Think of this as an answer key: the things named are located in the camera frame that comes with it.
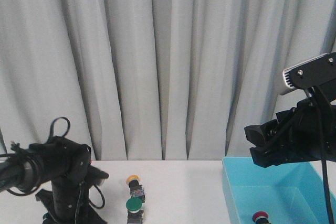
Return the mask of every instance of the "green push button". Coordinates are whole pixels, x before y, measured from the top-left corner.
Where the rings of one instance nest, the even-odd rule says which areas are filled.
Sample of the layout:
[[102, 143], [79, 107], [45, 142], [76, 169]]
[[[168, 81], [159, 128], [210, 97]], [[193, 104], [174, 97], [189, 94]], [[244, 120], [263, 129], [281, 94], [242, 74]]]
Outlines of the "green push button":
[[126, 207], [131, 212], [138, 211], [142, 207], [142, 200], [136, 197], [130, 198], [126, 202]]

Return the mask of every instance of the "light blue container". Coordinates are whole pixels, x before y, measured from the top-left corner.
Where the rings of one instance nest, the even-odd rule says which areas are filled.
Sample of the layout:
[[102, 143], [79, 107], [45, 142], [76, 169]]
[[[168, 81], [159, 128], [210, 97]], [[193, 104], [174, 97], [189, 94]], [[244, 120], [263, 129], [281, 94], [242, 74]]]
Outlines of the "light blue container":
[[[257, 211], [272, 224], [328, 223], [322, 180], [310, 163], [262, 168], [249, 157], [224, 157], [223, 168], [231, 224], [253, 224]], [[333, 195], [331, 201], [335, 212]]]

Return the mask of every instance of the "white tabletop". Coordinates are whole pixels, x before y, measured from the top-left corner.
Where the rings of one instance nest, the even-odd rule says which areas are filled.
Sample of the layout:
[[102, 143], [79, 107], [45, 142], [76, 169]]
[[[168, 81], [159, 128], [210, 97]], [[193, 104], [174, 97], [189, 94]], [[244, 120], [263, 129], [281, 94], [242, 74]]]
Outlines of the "white tabletop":
[[[95, 161], [110, 174], [100, 187], [106, 206], [97, 213], [109, 224], [126, 224], [126, 201], [130, 198], [125, 180], [140, 177], [146, 202], [144, 224], [230, 223], [222, 190], [221, 161]], [[44, 188], [50, 189], [49, 183]], [[95, 189], [90, 198], [101, 203]], [[46, 210], [35, 196], [0, 194], [0, 224], [39, 224]]]

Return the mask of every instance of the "gray curtain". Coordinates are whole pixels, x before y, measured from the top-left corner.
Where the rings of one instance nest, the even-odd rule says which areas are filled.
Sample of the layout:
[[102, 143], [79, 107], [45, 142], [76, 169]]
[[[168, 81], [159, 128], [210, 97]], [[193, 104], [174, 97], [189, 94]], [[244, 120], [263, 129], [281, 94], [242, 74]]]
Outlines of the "gray curtain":
[[[331, 52], [335, 0], [0, 0], [0, 128], [50, 122], [97, 159], [247, 156], [244, 127], [304, 97], [279, 71]], [[56, 134], [65, 130], [57, 123]]]

